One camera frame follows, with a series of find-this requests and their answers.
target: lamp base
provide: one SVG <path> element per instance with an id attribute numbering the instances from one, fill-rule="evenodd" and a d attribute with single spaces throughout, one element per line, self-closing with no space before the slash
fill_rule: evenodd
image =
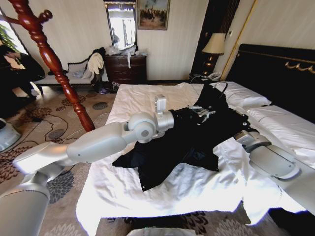
<path id="1" fill-rule="evenodd" d="M 207 60 L 203 63 L 202 75 L 208 76 L 213 72 L 219 56 L 220 54 L 209 54 Z"/>

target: wooden dresser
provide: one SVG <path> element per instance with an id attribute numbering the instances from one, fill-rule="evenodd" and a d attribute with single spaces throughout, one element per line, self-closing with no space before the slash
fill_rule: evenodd
<path id="1" fill-rule="evenodd" d="M 108 81 L 111 84 L 112 91 L 115 91 L 112 84 L 144 84 L 147 80 L 147 57 L 131 56 L 130 66 L 128 67 L 127 56 L 106 56 L 105 68 Z"/>

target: wooden coat rack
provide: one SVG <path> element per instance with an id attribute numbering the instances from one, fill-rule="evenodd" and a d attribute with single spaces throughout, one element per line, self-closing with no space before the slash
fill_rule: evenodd
<path id="1" fill-rule="evenodd" d="M 40 13 L 36 17 L 29 6 L 28 0 L 9 0 L 9 2 L 18 14 L 18 19 L 10 17 L 5 17 L 5 19 L 10 23 L 20 24 L 29 32 L 32 40 L 37 43 L 44 62 L 55 74 L 56 80 L 61 84 L 65 96 L 72 103 L 73 109 L 78 115 L 84 129 L 87 132 L 95 129 L 85 107 L 80 104 L 76 91 L 69 84 L 68 77 L 63 73 L 61 62 L 54 50 L 47 43 L 47 37 L 42 30 L 42 24 L 51 19 L 53 14 L 49 10 L 44 10 L 43 13 Z"/>

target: table lamp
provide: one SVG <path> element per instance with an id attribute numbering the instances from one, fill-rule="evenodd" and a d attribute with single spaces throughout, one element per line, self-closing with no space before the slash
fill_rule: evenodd
<path id="1" fill-rule="evenodd" d="M 202 50 L 202 52 L 210 54 L 204 62 L 203 75 L 208 76 L 213 72 L 219 56 L 224 53 L 224 41 L 225 33 L 213 33 L 206 47 Z"/>

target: lamp shade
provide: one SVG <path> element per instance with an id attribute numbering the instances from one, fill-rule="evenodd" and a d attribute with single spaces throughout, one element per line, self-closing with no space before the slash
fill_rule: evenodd
<path id="1" fill-rule="evenodd" d="M 223 54 L 224 53 L 225 33 L 213 33 L 206 47 L 202 50 L 204 53 Z"/>

